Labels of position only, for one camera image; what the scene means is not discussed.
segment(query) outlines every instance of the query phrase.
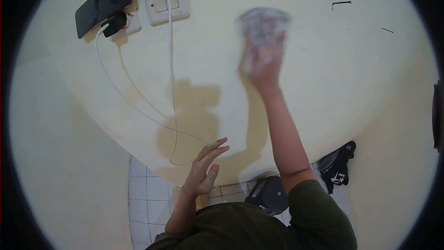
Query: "light switch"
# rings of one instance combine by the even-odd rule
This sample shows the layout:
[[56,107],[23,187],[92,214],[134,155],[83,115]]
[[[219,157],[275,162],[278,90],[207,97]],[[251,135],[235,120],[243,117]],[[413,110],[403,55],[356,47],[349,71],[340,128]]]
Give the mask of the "light switch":
[[166,0],[154,0],[154,7],[156,8],[157,13],[166,11],[168,9]]
[[[191,15],[190,0],[170,0],[172,20],[185,19]],[[156,26],[168,21],[168,9],[165,0],[145,0],[150,24]]]
[[179,1],[178,0],[170,0],[171,9],[179,8]]

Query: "plastic chair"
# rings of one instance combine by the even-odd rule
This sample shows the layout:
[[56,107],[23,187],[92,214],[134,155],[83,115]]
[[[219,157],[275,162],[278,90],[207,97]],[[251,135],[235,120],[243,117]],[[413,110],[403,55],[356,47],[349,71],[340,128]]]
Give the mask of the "plastic chair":
[[281,178],[277,176],[258,180],[245,198],[246,203],[259,206],[266,214],[271,216],[281,214],[288,208],[287,196],[282,187]]

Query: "person's left hand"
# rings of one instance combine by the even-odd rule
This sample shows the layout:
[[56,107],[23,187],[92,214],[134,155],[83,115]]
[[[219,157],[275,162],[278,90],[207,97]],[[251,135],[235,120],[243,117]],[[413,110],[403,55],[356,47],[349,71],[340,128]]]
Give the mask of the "person's left hand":
[[213,189],[219,172],[219,164],[213,164],[207,174],[208,166],[216,157],[230,149],[230,146],[220,147],[227,140],[225,137],[203,147],[197,158],[193,160],[190,173],[181,189],[183,192],[186,192],[190,197],[197,197],[207,194]]

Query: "black charger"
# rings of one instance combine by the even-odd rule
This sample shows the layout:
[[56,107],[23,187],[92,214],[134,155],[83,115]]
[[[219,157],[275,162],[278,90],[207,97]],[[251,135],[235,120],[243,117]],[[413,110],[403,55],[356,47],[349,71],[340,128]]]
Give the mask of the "black charger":
[[126,26],[126,14],[120,11],[102,23],[101,27],[107,23],[109,26],[103,31],[103,35],[105,35],[105,37],[116,34],[120,29]]

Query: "nail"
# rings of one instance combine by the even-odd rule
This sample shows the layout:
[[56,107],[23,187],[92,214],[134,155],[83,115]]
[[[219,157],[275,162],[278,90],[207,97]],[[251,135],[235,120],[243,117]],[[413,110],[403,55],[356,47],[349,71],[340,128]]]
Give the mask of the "nail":
[[389,31],[389,32],[392,32],[392,33],[394,33],[393,31],[390,31],[390,30],[388,30],[388,29],[385,29],[384,27],[383,27],[382,29],[384,29],[384,30],[387,30],[387,31]]
[[350,3],[350,4],[352,4],[351,1],[342,1],[342,2],[334,2],[334,3],[332,3],[332,5],[335,5],[335,4],[342,4],[342,3]]

